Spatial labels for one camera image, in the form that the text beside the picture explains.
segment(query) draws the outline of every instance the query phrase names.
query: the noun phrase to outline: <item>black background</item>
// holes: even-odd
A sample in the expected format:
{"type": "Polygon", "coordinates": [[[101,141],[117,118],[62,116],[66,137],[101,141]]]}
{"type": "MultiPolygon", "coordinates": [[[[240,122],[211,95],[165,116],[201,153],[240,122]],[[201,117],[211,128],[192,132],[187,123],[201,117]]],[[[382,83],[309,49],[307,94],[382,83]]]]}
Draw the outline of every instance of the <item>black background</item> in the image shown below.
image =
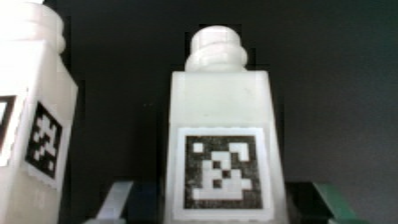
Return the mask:
{"type": "Polygon", "coordinates": [[[80,85],[60,223],[117,179],[162,180],[171,72],[201,24],[231,24],[270,72],[286,180],[329,181],[359,217],[398,222],[398,1],[57,0],[80,85]]]}

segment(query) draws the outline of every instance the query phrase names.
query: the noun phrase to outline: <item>white pillar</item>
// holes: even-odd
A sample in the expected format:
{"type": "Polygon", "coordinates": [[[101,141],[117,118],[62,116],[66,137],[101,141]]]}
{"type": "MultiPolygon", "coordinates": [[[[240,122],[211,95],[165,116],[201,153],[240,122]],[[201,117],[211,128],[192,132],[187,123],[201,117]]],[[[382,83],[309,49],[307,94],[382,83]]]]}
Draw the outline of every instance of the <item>white pillar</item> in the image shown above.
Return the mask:
{"type": "Polygon", "coordinates": [[[235,31],[204,28],[172,73],[165,224],[286,224],[268,74],[235,31]]]}
{"type": "Polygon", "coordinates": [[[55,224],[76,101],[62,20],[0,1],[0,224],[55,224]]]}

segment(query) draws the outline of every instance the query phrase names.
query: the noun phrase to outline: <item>printed square pattern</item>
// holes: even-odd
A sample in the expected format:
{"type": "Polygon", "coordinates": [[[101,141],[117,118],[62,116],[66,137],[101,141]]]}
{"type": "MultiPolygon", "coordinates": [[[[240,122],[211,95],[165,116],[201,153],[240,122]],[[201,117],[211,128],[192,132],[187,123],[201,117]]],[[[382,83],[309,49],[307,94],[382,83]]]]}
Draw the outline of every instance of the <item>printed square pattern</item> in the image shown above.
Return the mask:
{"type": "Polygon", "coordinates": [[[14,107],[14,99],[16,99],[14,96],[0,96],[0,154],[4,148],[12,107],[14,107]]]}
{"type": "Polygon", "coordinates": [[[185,209],[261,209],[256,137],[185,136],[185,143],[185,209]]]}
{"type": "Polygon", "coordinates": [[[25,160],[55,179],[62,126],[44,106],[37,103],[25,160]]]}

